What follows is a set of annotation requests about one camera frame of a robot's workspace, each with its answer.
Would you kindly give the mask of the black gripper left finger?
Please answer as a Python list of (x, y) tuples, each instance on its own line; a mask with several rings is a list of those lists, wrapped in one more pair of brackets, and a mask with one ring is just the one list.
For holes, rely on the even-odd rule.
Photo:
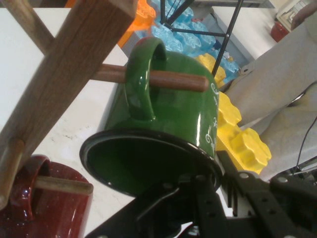
[(93, 231), (89, 238), (172, 238), (191, 223), (183, 237), (228, 238), (229, 231), (214, 176), (181, 176), (159, 183), (136, 197)]

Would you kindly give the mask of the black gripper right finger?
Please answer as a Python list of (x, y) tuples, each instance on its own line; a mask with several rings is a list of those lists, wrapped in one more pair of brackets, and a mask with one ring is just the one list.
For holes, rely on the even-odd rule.
[(273, 177), (265, 182), (251, 171), (236, 169), (226, 151), (218, 151), (223, 170), (221, 192), (234, 218), (255, 225), (264, 238), (315, 238), (317, 188), (300, 178)]

